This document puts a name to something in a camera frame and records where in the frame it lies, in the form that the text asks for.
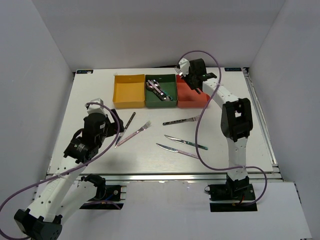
white platform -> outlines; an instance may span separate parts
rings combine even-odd
[[[208,68],[208,72],[219,74],[217,68]],[[95,69],[93,74],[76,74],[72,86],[67,109],[63,119],[59,137],[57,139],[49,170],[50,174],[56,172],[63,152],[68,146],[74,133],[83,127],[83,118],[87,116],[85,103],[92,99],[101,98],[105,105],[113,107],[114,74],[175,74],[173,68],[140,68],[140,69]],[[239,98],[251,97],[247,83],[242,72],[225,72],[222,69],[222,83]],[[90,174],[152,174],[152,173],[207,173],[211,172],[195,158],[165,151],[156,146],[160,143],[169,147],[196,153],[192,146],[173,142],[164,134],[195,141],[195,122],[187,122],[163,126],[163,122],[197,116],[201,113],[199,108],[162,108],[162,109],[119,109],[118,115],[124,125],[131,114],[136,112],[131,125],[124,137],[139,129],[147,121],[152,127],[135,136],[133,139],[114,149],[112,147],[104,156],[89,165],[83,173]],[[201,121],[198,143],[207,146],[209,150],[200,150],[202,158],[210,166],[225,168],[228,166],[227,140],[223,136],[220,121],[221,109],[213,101]],[[253,130],[247,143],[247,165],[258,166],[264,171],[272,172],[271,156],[264,136],[259,126],[257,114],[252,106]],[[104,141],[102,149],[112,141],[112,137]]]
[[[300,240],[311,238],[293,183],[269,183],[255,212],[210,212],[205,182],[134,182],[122,210],[78,210],[66,240]],[[259,195],[263,183],[253,184]]]

red box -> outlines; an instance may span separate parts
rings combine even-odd
[[[204,92],[198,94],[195,90],[191,90],[179,75],[176,75],[176,88],[179,108],[203,108],[210,98]]]

knife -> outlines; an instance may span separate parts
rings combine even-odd
[[[193,143],[193,142],[190,142],[190,141],[185,141],[185,140],[182,140],[182,139],[179,139],[179,138],[175,138],[175,137],[173,137],[173,136],[168,136],[168,135],[164,135],[166,138],[168,138],[168,139],[170,139],[170,140],[172,140],[172,141],[175,141],[175,142],[177,142],[177,143],[180,143],[180,144],[188,144],[188,145],[190,145],[190,146],[196,146],[196,144],[195,143]],[[199,145],[198,144],[198,148],[200,148],[200,149],[204,149],[204,150],[208,150],[208,148],[206,147],[206,146],[202,146],[202,145]]]
[[[136,115],[136,112],[134,111],[134,112],[132,113],[129,121],[126,123],[126,125],[125,125],[125,127],[124,127],[124,131],[119,133],[118,139],[115,141],[115,146],[114,146],[114,148],[116,148],[116,147],[118,146],[118,143],[119,143],[120,139],[121,139],[121,138],[123,137],[123,135],[125,134],[125,132],[126,132],[126,130],[128,129],[128,127],[129,127],[132,119],[134,119],[135,115]]]
[[[186,152],[186,151],[181,151],[181,150],[178,150],[178,149],[175,149],[175,148],[172,148],[172,147],[169,147],[169,146],[165,146],[165,145],[162,145],[162,144],[159,144],[159,143],[156,143],[156,145],[158,147],[162,148],[162,149],[165,149],[165,150],[173,152],[173,153],[179,153],[179,154],[183,154],[183,155],[195,158],[195,159],[199,159],[197,155],[189,153],[189,152]]]

white wall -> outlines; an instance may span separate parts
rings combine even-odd
[[[224,67],[248,67],[284,0],[33,2],[74,71],[171,65],[199,49]]]
[[[320,1],[286,1],[250,68],[283,177],[320,239]]]
[[[0,6],[2,203],[45,177],[73,76],[31,0],[0,0]],[[32,196],[32,190],[16,196],[1,212],[5,233],[21,237],[14,214]]]

green handle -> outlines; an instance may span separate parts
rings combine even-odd
[[[193,143],[193,142],[186,141],[185,143],[190,145],[190,146],[194,146],[194,147],[196,146],[196,144]],[[202,145],[199,145],[199,144],[198,144],[198,148],[204,149],[204,150],[208,150],[208,148],[206,146],[202,146]]]

